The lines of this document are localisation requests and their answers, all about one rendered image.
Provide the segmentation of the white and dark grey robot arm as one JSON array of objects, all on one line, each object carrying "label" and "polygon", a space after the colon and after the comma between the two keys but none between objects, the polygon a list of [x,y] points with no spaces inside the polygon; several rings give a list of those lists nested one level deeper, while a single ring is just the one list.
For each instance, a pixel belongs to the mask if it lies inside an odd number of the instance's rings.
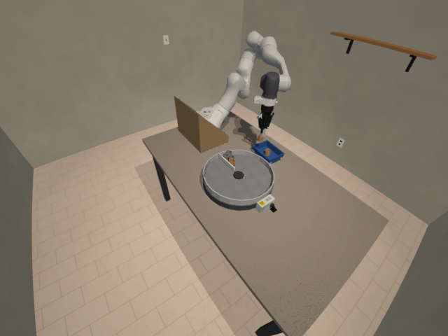
[{"label": "white and dark grey robot arm", "polygon": [[251,72],[256,58],[263,60],[266,64],[279,69],[276,72],[268,72],[261,77],[262,95],[254,97],[254,104],[264,106],[274,106],[277,103],[277,92],[285,92],[291,88],[291,78],[286,68],[284,58],[277,50],[277,43],[274,37],[263,38],[258,32],[252,31],[246,37],[246,42],[251,48],[243,52],[237,72],[232,72],[227,77],[227,85],[223,96],[213,107],[205,107],[198,112],[203,118],[215,125],[218,129],[229,112],[236,104],[237,96],[245,99],[250,95]]}]

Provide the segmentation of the blue open crate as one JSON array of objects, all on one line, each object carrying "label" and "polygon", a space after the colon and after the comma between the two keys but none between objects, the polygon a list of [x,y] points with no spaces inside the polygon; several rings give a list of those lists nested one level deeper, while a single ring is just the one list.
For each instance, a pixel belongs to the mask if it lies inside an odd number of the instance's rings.
[{"label": "blue open crate", "polygon": [[[282,160],[284,158],[285,153],[282,152],[281,150],[279,150],[275,145],[273,145],[271,142],[269,142],[268,140],[257,143],[255,145],[252,145],[252,149],[251,151],[261,157],[263,157],[264,159],[266,159],[266,161],[269,162],[269,164],[271,165],[274,162],[277,162],[279,160]],[[270,155],[269,156],[265,156],[265,149],[270,149]]]}]

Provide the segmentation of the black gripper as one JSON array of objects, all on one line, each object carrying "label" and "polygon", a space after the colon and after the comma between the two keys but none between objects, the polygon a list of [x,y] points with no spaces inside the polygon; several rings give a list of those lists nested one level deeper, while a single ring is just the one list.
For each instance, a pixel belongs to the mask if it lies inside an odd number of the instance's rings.
[{"label": "black gripper", "polygon": [[[261,112],[260,116],[258,116],[258,124],[259,124],[259,128],[261,129],[260,137],[263,137],[263,135],[265,137],[266,129],[267,129],[267,127],[270,126],[272,117],[274,115],[273,109],[274,109],[274,106],[261,105],[262,112]],[[271,112],[272,112],[272,114],[271,114]]]}]

